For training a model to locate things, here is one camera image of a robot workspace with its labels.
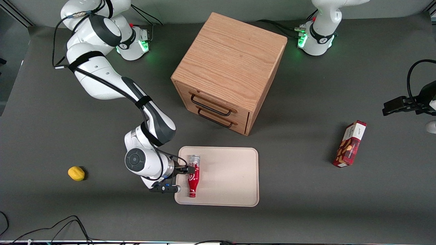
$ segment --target beige tray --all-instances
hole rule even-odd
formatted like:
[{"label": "beige tray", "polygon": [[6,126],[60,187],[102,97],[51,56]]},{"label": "beige tray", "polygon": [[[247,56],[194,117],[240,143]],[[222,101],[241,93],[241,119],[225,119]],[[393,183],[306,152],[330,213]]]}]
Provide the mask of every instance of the beige tray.
[{"label": "beige tray", "polygon": [[179,204],[254,207],[259,203],[258,154],[254,148],[185,146],[179,157],[200,155],[197,196],[189,197],[187,175],[179,174],[182,187],[174,195]]}]

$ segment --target black metal handle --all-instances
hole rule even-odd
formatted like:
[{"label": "black metal handle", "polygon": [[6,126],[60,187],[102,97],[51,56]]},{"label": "black metal handle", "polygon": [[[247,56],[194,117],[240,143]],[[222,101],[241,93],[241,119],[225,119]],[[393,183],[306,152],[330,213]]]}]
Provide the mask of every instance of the black metal handle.
[{"label": "black metal handle", "polygon": [[209,107],[209,106],[207,106],[207,105],[203,105],[203,104],[201,104],[200,102],[195,101],[195,100],[194,100],[194,97],[195,97],[195,94],[192,94],[192,96],[191,96],[191,101],[192,101],[192,103],[194,103],[194,104],[196,104],[196,105],[199,105],[199,106],[201,106],[201,107],[204,107],[204,108],[208,109],[209,111],[215,112],[215,113],[217,113],[218,115],[221,115],[221,116],[229,116],[230,113],[232,112],[232,110],[229,110],[228,113],[224,114],[224,113],[222,113],[222,112],[220,112],[220,111],[215,110],[214,108],[211,108],[211,107]]},{"label": "black metal handle", "polygon": [[210,117],[207,117],[207,116],[205,116],[205,115],[202,115],[202,114],[200,113],[200,111],[201,111],[201,108],[198,108],[198,115],[199,115],[199,116],[204,117],[204,118],[206,118],[207,120],[212,121],[212,122],[214,122],[214,123],[216,123],[216,124],[219,124],[219,125],[221,125],[221,126],[223,126],[223,127],[225,127],[225,128],[230,128],[230,127],[233,125],[233,122],[230,122],[229,125],[222,124],[222,123],[220,123],[220,122],[218,122],[218,121],[213,120],[213,119],[210,118]]}]

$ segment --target coca-cola bottle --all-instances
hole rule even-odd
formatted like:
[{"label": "coca-cola bottle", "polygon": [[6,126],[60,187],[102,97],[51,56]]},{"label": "coca-cola bottle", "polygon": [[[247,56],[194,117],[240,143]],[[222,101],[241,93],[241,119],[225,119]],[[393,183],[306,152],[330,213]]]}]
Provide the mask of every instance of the coca-cola bottle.
[{"label": "coca-cola bottle", "polygon": [[189,197],[195,197],[198,182],[200,181],[200,156],[189,155],[188,164],[195,168],[195,172],[188,175]]}]

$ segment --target black cable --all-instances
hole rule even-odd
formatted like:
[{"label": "black cable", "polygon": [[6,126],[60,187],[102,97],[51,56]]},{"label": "black cable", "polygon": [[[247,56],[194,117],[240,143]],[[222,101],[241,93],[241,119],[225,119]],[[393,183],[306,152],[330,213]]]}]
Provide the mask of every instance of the black cable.
[{"label": "black cable", "polygon": [[[123,90],[119,89],[118,87],[114,86],[113,84],[109,83],[105,79],[102,79],[102,78],[100,78],[98,76],[95,76],[94,74],[89,73],[87,71],[84,71],[84,70],[82,70],[80,68],[76,68],[75,71],[80,72],[83,75],[86,75],[86,76],[88,76],[88,77],[90,77],[90,78],[92,78],[92,79],[94,79],[94,80],[96,80],[96,81],[98,81],[98,82],[100,82],[100,83],[110,87],[111,89],[113,89],[116,92],[120,93],[124,97],[128,98],[131,102],[136,103],[136,100],[132,96],[130,96],[129,94],[127,94]],[[147,123],[146,123],[147,122],[147,118],[146,118],[145,112],[142,109],[141,109],[141,113],[142,113],[142,116],[144,118],[144,123],[145,123],[145,125],[147,127]],[[151,179],[151,178],[148,178],[148,177],[145,177],[145,178],[148,179],[148,180],[156,181],[156,180],[160,179],[162,177],[162,175],[164,174],[164,162],[162,161],[162,158],[160,157],[160,154],[158,153],[157,148],[154,146],[154,144],[150,143],[150,145],[153,147],[154,151],[156,152],[157,156],[159,157],[161,169],[160,169],[160,174],[159,174],[158,178],[156,178],[156,179]]]},{"label": "black cable", "polygon": [[57,24],[56,27],[54,28],[54,34],[53,34],[53,52],[51,54],[51,65],[53,67],[55,67],[55,45],[56,45],[56,32],[58,31],[59,25],[61,25],[61,23],[68,19],[68,17],[64,17],[62,18]]},{"label": "black cable", "polygon": [[[105,7],[105,5],[106,5],[106,0],[100,0],[99,5],[95,9],[91,10],[91,14],[95,14],[95,13],[99,12],[101,9],[103,9]],[[71,36],[73,36],[74,33],[76,33],[76,30],[79,27],[79,25],[83,21],[85,21],[87,18],[89,18],[89,16],[91,14],[85,15],[82,19],[79,20],[79,22],[77,22],[77,24],[74,26],[73,30],[71,31]],[[62,57],[62,59],[60,59],[54,66],[58,66],[64,59],[65,59],[65,56]]]},{"label": "black cable", "polygon": [[145,11],[143,11],[142,9],[140,9],[140,8],[138,8],[138,7],[136,7],[135,5],[131,5],[133,8],[136,8],[136,9],[138,9],[139,11],[141,11],[141,12],[143,12],[144,14],[146,14],[146,15],[148,15],[148,16],[150,16],[150,17],[152,17],[153,19],[155,19],[155,20],[157,20],[161,25],[163,25],[162,24],[162,22],[158,19],[158,18],[156,18],[156,17],[154,17],[153,15],[151,15],[151,14],[149,14],[149,13],[147,13],[147,12],[145,12]]},{"label": "black cable", "polygon": [[175,158],[178,158],[178,159],[180,159],[180,160],[184,161],[184,162],[185,162],[185,164],[186,164],[186,166],[188,166],[188,163],[187,163],[187,161],[186,161],[185,159],[183,159],[183,158],[179,157],[179,156],[176,156],[176,155],[170,154],[170,153],[168,153],[168,152],[164,152],[164,151],[163,151],[163,150],[161,150],[161,149],[157,149],[157,151],[159,151],[160,153],[162,153],[162,154],[164,154],[164,155],[167,155],[167,156],[169,156],[169,157],[175,157]]},{"label": "black cable", "polygon": [[294,30],[293,28],[284,26],[284,25],[277,23],[275,21],[272,21],[272,20],[258,20],[258,21],[272,24],[273,26],[275,26],[280,32],[282,32],[287,37],[298,37],[297,35],[291,35],[291,34],[285,32],[285,31],[293,31]]},{"label": "black cable", "polygon": [[313,13],[311,13],[311,14],[306,18],[306,20],[310,20],[310,19],[313,17],[313,15],[316,14],[317,12],[318,12],[318,9],[315,10]]},{"label": "black cable", "polygon": [[203,244],[203,243],[206,243],[206,242],[219,242],[219,243],[223,243],[224,245],[233,245],[232,242],[224,241],[224,240],[207,240],[207,241],[197,242],[194,245],[200,245],[200,244]]},{"label": "black cable", "polygon": [[53,243],[53,240],[58,236],[58,234],[67,226],[67,225],[69,225],[69,224],[71,224],[72,222],[76,222],[77,224],[78,224],[78,221],[77,220],[75,220],[75,219],[73,219],[73,220],[70,220],[70,221],[68,221],[64,226],[62,226],[62,228],[56,233],[56,235],[54,235],[54,237],[52,238],[52,240],[50,241],[50,244],[52,244]]},{"label": "black cable", "polygon": [[17,239],[15,239],[15,240],[14,240],[13,242],[11,242],[11,243],[14,243],[14,242],[18,241],[20,238],[22,238],[22,237],[24,237],[24,236],[26,236],[26,235],[28,235],[28,234],[35,233],[35,232],[37,232],[37,231],[42,231],[42,230],[51,230],[51,229],[53,229],[54,227],[56,227],[58,224],[62,223],[63,221],[65,221],[65,220],[67,220],[67,219],[69,219],[69,218],[71,218],[71,217],[74,217],[74,218],[75,218],[74,220],[76,220],[76,222],[79,224],[80,229],[82,230],[83,234],[84,234],[85,237],[89,240],[89,236],[88,236],[88,234],[86,233],[85,227],[83,226],[83,224],[82,224],[82,222],[80,221],[80,219],[79,219],[76,215],[70,215],[70,216],[68,216],[68,217],[66,217],[66,218],[64,218],[64,219],[62,219],[61,221],[58,221],[56,224],[54,224],[54,225],[53,225],[52,227],[50,227],[50,228],[39,228],[39,229],[36,229],[36,230],[30,231],[30,232],[24,233],[23,235],[19,236]]},{"label": "black cable", "polygon": [[145,16],[143,16],[136,8],[132,7],[133,10],[135,10],[140,16],[142,16],[142,18],[144,18],[150,25],[154,25],[153,23],[151,23],[147,18],[145,18]]},{"label": "black cable", "polygon": [[[146,118],[146,116],[145,116],[145,112],[144,112],[143,110],[141,110],[141,112],[142,112],[142,117],[144,118],[144,124],[145,124],[145,127],[146,127],[147,130],[150,132],[150,130],[149,130],[149,128],[148,128],[148,125],[147,125],[147,118]],[[164,174],[164,162],[162,161],[162,158],[160,157],[160,154],[159,154],[157,148],[154,146],[154,144],[150,142],[150,145],[153,147],[154,151],[156,152],[157,156],[159,157],[159,161],[160,161],[160,174],[159,174],[159,177],[157,177],[156,179],[152,179],[152,178],[150,178],[150,177],[144,177],[144,178],[146,178],[146,179],[148,179],[148,180],[151,180],[151,181],[157,181],[157,180],[160,179],[160,178],[162,177],[162,175]]]},{"label": "black cable", "polygon": [[410,99],[412,100],[413,105],[422,113],[425,114],[429,114],[434,116],[434,113],[430,113],[430,112],[426,112],[421,106],[418,105],[418,103],[416,102],[416,99],[412,96],[412,91],[410,89],[410,76],[412,75],[412,71],[413,69],[420,63],[423,62],[428,62],[428,63],[433,63],[436,64],[436,60],[431,60],[431,59],[423,59],[420,61],[415,62],[409,69],[409,72],[407,73],[407,93],[409,94]]},{"label": "black cable", "polygon": [[290,30],[290,31],[293,31],[293,30],[294,30],[294,28],[284,26],[284,25],[280,24],[279,22],[275,22],[275,21],[272,21],[272,20],[258,20],[258,21],[259,21],[259,22],[270,23],[270,24],[273,24],[273,25],[277,25],[277,26],[279,26],[279,27],[281,27],[281,28],[283,28],[283,29],[286,29],[286,30]]},{"label": "black cable", "polygon": [[8,229],[9,229],[9,219],[7,218],[6,214],[0,211],[0,213],[4,216],[4,219],[6,220],[6,229],[2,233],[0,233],[0,236],[3,235]]}]

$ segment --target lemon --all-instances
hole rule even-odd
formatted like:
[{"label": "lemon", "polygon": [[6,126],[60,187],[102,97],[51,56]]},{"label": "lemon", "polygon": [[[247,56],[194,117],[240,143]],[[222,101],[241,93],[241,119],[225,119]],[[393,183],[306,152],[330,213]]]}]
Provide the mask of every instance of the lemon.
[{"label": "lemon", "polygon": [[85,172],[82,168],[74,166],[68,169],[68,175],[75,181],[81,181],[85,178]]}]

